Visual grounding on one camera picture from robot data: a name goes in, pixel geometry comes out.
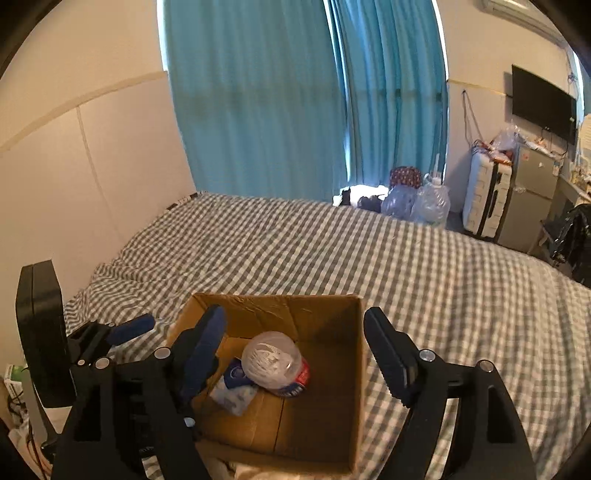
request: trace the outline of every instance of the mini fridge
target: mini fridge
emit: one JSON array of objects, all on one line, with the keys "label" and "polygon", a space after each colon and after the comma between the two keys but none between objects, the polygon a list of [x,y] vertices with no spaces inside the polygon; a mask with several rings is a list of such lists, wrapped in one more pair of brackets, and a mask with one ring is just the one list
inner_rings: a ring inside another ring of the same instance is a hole
[{"label": "mini fridge", "polygon": [[525,252],[540,233],[556,190],[559,163],[520,145],[515,156],[511,186],[496,242]]}]

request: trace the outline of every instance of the white suitcase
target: white suitcase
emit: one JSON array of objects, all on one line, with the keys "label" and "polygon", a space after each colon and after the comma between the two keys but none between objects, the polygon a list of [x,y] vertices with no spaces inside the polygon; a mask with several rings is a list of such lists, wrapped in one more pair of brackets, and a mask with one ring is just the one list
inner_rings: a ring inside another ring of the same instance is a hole
[{"label": "white suitcase", "polygon": [[472,156],[464,202],[464,228],[478,238],[494,238],[505,210],[512,168],[493,161],[486,153]]}]

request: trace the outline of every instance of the wall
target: wall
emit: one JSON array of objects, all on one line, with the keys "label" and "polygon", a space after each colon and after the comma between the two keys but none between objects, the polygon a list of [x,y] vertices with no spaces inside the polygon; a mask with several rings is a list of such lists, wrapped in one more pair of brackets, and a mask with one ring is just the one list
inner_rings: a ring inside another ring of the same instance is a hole
[{"label": "wall", "polygon": [[155,0],[62,0],[0,79],[0,151],[68,103],[161,71]]},{"label": "wall", "polygon": [[[470,145],[465,139],[462,92],[472,101],[483,140],[490,141],[515,121],[525,133],[540,128],[511,115],[511,66],[529,70],[565,91],[571,73],[564,49],[505,18],[480,9],[480,0],[437,0],[449,63],[450,142],[446,184],[452,211],[461,211],[470,173]],[[576,95],[574,87],[571,95]],[[472,126],[473,139],[478,135]]]},{"label": "wall", "polygon": [[66,302],[194,192],[156,25],[152,0],[63,0],[0,79],[0,370],[23,265],[51,258]]}]

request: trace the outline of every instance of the screw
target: screw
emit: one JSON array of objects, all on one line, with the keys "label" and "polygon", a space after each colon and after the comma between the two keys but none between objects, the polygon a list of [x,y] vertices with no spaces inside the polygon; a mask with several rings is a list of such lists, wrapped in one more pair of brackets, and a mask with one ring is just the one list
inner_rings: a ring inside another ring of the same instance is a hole
[{"label": "screw", "polygon": [[421,360],[425,360],[426,362],[433,362],[435,360],[435,352],[432,350],[421,350],[418,355]]},{"label": "screw", "polygon": [[103,370],[109,366],[109,362],[110,360],[107,357],[102,356],[95,362],[95,367],[99,370]]},{"label": "screw", "polygon": [[495,366],[489,360],[481,360],[478,363],[478,365],[480,366],[480,368],[482,368],[485,372],[488,372],[488,373],[491,373],[495,369]]},{"label": "screw", "polygon": [[154,356],[158,360],[164,360],[165,358],[168,358],[169,355],[170,355],[170,348],[165,347],[165,346],[161,346],[160,348],[157,348],[154,351]]}]

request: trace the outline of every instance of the checkered bedsheet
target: checkered bedsheet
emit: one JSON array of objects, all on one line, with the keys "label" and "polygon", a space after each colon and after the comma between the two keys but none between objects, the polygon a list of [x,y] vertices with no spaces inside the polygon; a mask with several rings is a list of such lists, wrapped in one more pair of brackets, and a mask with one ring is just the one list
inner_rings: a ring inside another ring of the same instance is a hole
[{"label": "checkered bedsheet", "polygon": [[[101,264],[65,307],[68,332],[144,313],[153,332],[115,352],[142,359],[194,292],[357,294],[419,348],[448,362],[488,358],[523,422],[540,479],[550,479],[591,421],[591,290],[550,266],[449,231],[351,207],[201,193],[166,211]],[[359,471],[379,473],[406,410],[371,358]],[[452,438],[446,413],[429,478]],[[158,476],[157,467],[148,471]]]}]

